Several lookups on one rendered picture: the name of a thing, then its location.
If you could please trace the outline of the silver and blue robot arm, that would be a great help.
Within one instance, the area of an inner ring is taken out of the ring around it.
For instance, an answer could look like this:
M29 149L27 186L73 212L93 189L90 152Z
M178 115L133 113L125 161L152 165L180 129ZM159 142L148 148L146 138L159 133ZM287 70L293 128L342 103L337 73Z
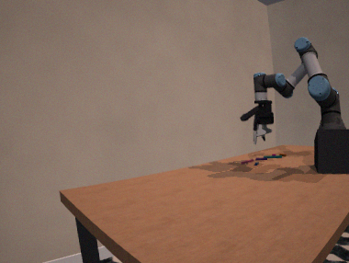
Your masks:
M255 101L267 100L267 88L271 87L284 98L292 97L295 86L308 74L308 90L310 96L315 101L317 100L316 102L321 107L321 123L319 128L346 129L341 118L338 91L331 87L327 75L322 72L317 60L318 53L313 49L314 47L310 41L304 37L297 39L294 47L302 62L288 79L283 74L266 75L265 73L257 73L253 75Z

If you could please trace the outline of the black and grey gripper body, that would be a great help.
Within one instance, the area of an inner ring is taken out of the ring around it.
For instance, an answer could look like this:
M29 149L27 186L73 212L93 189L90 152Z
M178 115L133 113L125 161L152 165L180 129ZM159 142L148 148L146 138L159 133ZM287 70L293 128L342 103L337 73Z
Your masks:
M258 124L264 124L264 125L274 124L274 113L272 112L272 101L256 100L254 101L254 104L257 104L256 102L261 102L260 104L258 104L259 110L254 113L255 114L254 116L257 117L258 119ZM260 114L260 113L264 113L264 114ZM269 118L270 115L271 115L271 121ZM267 117L267 120L266 120L266 117Z

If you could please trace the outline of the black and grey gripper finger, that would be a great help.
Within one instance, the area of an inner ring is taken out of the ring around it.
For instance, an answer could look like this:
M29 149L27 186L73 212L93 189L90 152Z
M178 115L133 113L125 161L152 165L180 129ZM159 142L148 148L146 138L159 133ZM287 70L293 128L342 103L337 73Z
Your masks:
M265 135L266 131L263 130L263 125L259 124L258 125L258 119L257 117L254 117L254 122L253 122L253 141L254 144L257 142L257 137L261 135Z
M269 128L267 128L267 126L266 125L264 125L264 124L262 124L263 125L263 130L265 130L266 131L266 133L270 133L270 132L272 132L272 130L271 129L269 129ZM265 135L262 135L262 138L264 139L264 141L265 141Z

